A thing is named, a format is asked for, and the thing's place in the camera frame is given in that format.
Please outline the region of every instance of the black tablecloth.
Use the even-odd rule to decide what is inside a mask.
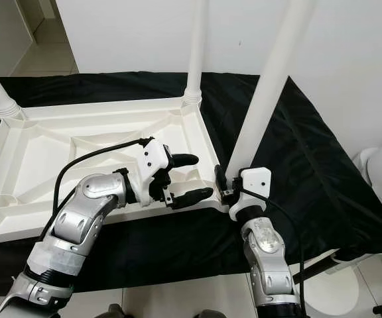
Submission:
[[[206,73],[202,116],[226,168],[257,76]],[[76,74],[1,78],[22,107],[178,97],[186,74]],[[332,248],[350,255],[382,252],[382,205],[333,133],[294,82],[286,83],[252,166],[272,170],[271,199],[298,223],[306,258]],[[286,260],[298,261],[287,220],[268,208],[286,242]],[[0,295],[25,264],[35,238],[0,243]],[[202,209],[106,225],[79,275],[76,291],[120,288],[248,271],[237,225]]]

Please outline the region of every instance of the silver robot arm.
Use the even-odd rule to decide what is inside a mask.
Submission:
[[[302,317],[300,300],[285,262],[285,244],[266,216],[266,204],[243,189],[268,198],[271,171],[243,169],[227,189],[223,173],[216,170],[222,201],[229,204],[229,216],[241,227],[244,254],[250,265],[251,287],[259,317]]]
[[[90,253],[105,217],[127,203],[147,206],[163,201],[180,209],[208,198],[213,189],[197,189],[175,197],[169,192],[172,168],[196,164],[189,154],[171,155],[166,145],[152,139],[138,158],[138,172],[123,168],[108,175],[82,179],[74,196],[58,212],[43,239],[35,243],[23,272],[0,305],[0,318],[59,317],[73,293],[74,281]]]

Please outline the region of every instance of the doorway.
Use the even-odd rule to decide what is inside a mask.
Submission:
[[[55,0],[17,0],[33,44],[13,76],[59,76],[78,73]]]

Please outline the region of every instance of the white wall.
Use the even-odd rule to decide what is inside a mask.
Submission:
[[[9,76],[32,43],[15,0],[0,0],[0,76]]]
[[[81,72],[183,72],[191,0],[57,0]],[[210,0],[205,71],[258,74],[285,0]],[[290,71],[350,156],[382,144],[382,0],[319,0]]]

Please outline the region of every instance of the tiled floor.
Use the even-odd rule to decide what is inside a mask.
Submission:
[[[34,33],[32,44],[13,76],[56,76],[78,73],[73,53],[61,22],[46,19]]]
[[[381,257],[373,256],[360,262],[355,274],[359,283],[359,299],[350,313],[328,316],[306,305],[309,316],[379,317],[372,313],[372,307],[382,304]],[[106,311],[110,303],[118,303],[125,312],[133,314],[135,318],[191,318],[203,309],[222,311],[228,318],[256,318],[249,280],[245,274],[75,293],[68,306],[60,313],[62,318],[91,318]]]

